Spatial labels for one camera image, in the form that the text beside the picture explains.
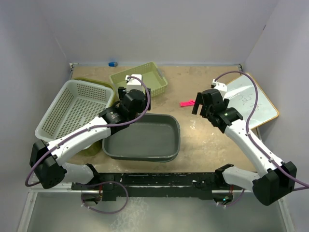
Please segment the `light green small basket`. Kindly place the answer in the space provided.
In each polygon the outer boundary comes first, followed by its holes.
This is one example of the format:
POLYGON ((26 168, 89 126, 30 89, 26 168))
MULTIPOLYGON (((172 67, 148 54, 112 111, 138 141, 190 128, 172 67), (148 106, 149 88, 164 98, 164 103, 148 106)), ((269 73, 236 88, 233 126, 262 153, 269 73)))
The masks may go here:
POLYGON ((161 74, 158 66, 154 62, 148 62, 124 71, 110 75, 109 80, 115 88, 125 87, 125 77, 132 74, 141 74, 142 81, 150 88, 151 97, 156 97, 165 92, 168 82, 161 74))

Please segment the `grey plastic tub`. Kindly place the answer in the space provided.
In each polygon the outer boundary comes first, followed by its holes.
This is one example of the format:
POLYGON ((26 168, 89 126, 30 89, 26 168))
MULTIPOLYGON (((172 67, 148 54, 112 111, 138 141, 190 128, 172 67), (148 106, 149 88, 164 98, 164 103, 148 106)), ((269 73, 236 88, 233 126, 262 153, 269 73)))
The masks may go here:
POLYGON ((103 139, 102 150, 116 160, 169 162, 180 151, 180 124, 175 117, 145 114, 140 120, 103 139))

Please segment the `white perforated plastic basket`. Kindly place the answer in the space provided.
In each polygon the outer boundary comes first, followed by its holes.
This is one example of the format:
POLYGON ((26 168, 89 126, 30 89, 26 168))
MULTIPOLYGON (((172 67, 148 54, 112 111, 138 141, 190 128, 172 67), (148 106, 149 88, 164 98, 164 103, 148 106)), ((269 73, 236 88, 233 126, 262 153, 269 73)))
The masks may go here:
POLYGON ((67 81, 35 130, 45 142, 62 138, 89 123, 114 101, 113 87, 86 78, 67 81))

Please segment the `olive green plastic tub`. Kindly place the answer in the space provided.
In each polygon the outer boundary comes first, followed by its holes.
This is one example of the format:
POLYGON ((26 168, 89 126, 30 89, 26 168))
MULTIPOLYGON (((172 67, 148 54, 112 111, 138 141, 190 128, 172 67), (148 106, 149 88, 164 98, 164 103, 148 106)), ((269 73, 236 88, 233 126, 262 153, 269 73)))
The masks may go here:
POLYGON ((77 84, 79 97, 72 108, 73 130, 89 123, 117 99, 115 89, 111 83, 81 77, 76 80, 83 81, 85 84, 77 84))

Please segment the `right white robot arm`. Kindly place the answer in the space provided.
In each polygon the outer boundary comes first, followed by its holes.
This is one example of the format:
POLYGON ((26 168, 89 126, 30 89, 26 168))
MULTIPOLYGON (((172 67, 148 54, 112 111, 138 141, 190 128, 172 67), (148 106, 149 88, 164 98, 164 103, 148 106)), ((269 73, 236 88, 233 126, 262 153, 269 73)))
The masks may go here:
POLYGON ((228 103, 219 90, 208 89, 197 93, 192 114, 206 118, 230 138, 256 171, 249 172, 227 164, 215 171, 215 185, 220 189, 236 185, 249 190, 261 204, 269 206, 294 190, 297 168, 291 161, 284 162, 274 155, 246 128, 242 115, 235 108, 229 108, 228 103))

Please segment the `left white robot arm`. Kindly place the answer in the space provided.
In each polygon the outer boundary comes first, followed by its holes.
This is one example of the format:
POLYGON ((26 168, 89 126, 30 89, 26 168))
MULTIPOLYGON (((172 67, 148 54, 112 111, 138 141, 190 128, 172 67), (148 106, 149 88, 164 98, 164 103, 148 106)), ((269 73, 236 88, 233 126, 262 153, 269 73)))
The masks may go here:
POLYGON ((99 174, 90 165, 69 164, 68 160, 93 143, 105 139, 140 119, 150 106, 149 90, 133 89, 120 102, 106 108, 88 124, 54 141, 37 141, 32 148, 31 173, 44 189, 62 181, 77 182, 88 189, 99 185, 99 174))

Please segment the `blue small object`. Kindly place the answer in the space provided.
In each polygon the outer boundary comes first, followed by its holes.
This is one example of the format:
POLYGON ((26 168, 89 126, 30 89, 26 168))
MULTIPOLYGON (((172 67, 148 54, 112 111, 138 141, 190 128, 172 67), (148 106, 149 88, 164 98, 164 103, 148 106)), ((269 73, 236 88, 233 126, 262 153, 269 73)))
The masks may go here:
POLYGON ((115 61, 109 62, 109 63, 108 63, 108 66, 109 66, 109 67, 117 67, 117 66, 118 66, 118 63, 115 62, 115 61))

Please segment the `whiteboard with wooden frame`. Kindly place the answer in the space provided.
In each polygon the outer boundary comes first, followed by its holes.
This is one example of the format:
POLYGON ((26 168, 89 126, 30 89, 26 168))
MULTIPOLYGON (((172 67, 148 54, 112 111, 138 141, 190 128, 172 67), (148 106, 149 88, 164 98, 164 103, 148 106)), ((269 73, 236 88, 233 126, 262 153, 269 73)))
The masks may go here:
POLYGON ((263 90, 256 86, 255 93, 253 83, 248 77, 241 75, 227 84, 226 98, 229 99, 229 107, 239 111, 245 121, 249 121, 249 128, 259 127, 279 116, 278 110, 269 100, 263 90))

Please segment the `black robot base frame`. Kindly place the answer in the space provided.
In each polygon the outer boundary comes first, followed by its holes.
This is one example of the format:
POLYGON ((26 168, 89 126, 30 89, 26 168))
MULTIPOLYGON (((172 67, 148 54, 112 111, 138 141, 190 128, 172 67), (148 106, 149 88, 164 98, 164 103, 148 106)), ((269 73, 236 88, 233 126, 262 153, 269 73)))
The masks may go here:
POLYGON ((82 185, 72 183, 72 190, 90 193, 102 190, 103 201, 118 197, 168 197, 211 200, 214 194, 241 190, 219 182, 215 173, 100 173, 100 177, 82 185))

